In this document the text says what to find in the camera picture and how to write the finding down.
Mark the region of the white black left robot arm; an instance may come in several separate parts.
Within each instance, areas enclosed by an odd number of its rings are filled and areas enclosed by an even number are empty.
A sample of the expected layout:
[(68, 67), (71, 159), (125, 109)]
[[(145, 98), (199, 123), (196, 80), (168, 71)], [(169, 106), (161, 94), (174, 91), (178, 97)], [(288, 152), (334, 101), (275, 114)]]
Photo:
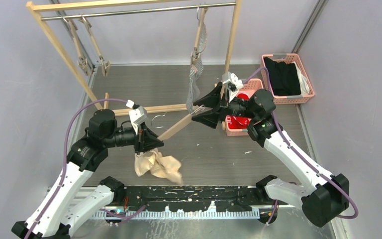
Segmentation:
[(108, 176), (74, 207), (74, 197), (108, 157), (109, 148), (133, 146), (135, 154), (164, 146), (146, 125), (143, 107), (130, 111), (130, 127), (117, 125), (115, 113), (98, 110), (89, 120), (85, 135), (75, 142), (63, 163), (60, 176), (36, 211), (11, 231), (20, 239), (69, 239), (98, 210), (118, 206), (126, 197), (123, 183)]

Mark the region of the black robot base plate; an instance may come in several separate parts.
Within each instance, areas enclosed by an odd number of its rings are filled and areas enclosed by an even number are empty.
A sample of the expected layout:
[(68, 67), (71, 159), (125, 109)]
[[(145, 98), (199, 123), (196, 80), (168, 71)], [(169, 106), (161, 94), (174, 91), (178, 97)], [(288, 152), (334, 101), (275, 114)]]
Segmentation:
[(261, 196), (254, 186), (127, 186), (123, 199), (109, 206), (126, 206), (149, 212), (204, 212), (214, 204), (217, 212), (245, 212), (256, 206), (272, 206), (273, 200)]

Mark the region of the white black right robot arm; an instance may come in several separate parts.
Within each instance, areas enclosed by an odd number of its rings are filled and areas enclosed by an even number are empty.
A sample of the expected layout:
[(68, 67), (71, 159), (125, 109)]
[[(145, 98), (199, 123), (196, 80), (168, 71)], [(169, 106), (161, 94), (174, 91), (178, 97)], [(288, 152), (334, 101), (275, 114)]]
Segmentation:
[(295, 185), (269, 175), (256, 185), (257, 200), (264, 205), (272, 200), (292, 205), (319, 228), (342, 217), (342, 212), (350, 205), (347, 177), (324, 169), (291, 140), (275, 119), (276, 105), (270, 91), (258, 89), (245, 100), (231, 96), (235, 89), (223, 87), (219, 82), (210, 93), (192, 103), (194, 107), (207, 109), (192, 116), (192, 121), (216, 128), (227, 116), (250, 119), (249, 137), (278, 158), (301, 183)]

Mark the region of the beige underwear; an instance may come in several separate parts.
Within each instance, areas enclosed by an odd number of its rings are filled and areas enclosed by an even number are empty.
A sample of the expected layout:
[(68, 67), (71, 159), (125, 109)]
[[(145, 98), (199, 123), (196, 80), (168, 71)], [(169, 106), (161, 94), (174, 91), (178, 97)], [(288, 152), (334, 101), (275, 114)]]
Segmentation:
[(164, 156), (157, 148), (134, 155), (134, 169), (138, 177), (150, 172), (155, 177), (183, 185), (181, 166), (179, 160), (171, 155)]

